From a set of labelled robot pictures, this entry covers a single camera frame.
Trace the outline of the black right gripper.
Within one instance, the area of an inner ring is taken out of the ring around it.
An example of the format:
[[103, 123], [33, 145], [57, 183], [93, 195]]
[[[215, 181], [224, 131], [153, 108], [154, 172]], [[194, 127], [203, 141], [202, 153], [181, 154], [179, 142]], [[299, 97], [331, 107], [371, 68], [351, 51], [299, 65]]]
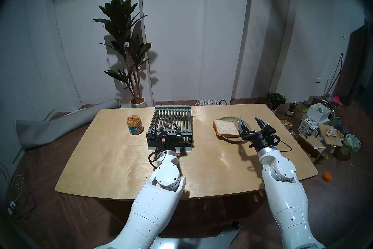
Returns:
[[276, 147], [278, 145], [278, 136], [276, 130], [265, 123], [262, 119], [254, 118], [260, 127], [260, 131], [249, 130], [242, 118], [238, 121], [238, 132], [244, 141], [251, 142], [249, 148], [261, 150], [266, 147]]

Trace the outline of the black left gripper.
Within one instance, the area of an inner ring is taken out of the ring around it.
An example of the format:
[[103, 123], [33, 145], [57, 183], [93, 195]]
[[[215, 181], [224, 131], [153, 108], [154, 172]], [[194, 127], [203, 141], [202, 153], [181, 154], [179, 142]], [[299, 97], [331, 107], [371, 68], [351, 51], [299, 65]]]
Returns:
[[153, 124], [147, 132], [147, 144], [150, 150], [162, 152], [165, 150], [176, 151], [176, 145], [182, 140], [181, 128], [173, 122], [174, 132], [157, 132], [157, 125]]

